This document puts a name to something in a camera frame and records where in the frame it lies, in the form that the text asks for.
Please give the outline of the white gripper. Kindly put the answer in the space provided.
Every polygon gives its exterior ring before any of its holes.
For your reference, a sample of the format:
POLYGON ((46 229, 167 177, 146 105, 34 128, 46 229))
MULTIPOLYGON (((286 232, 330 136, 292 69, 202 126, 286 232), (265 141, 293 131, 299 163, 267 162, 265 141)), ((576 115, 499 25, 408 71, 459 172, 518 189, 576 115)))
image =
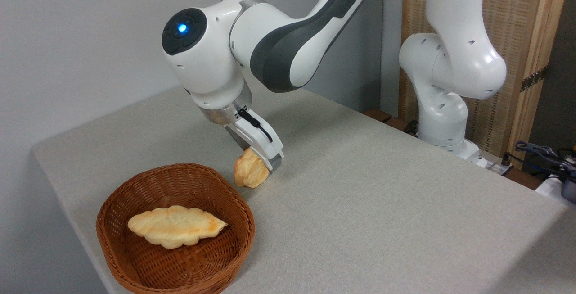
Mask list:
POLYGON ((284 158, 283 144, 275 130, 251 109, 239 109, 235 117, 237 120, 225 130, 242 150, 251 148, 268 171, 275 172, 284 158))

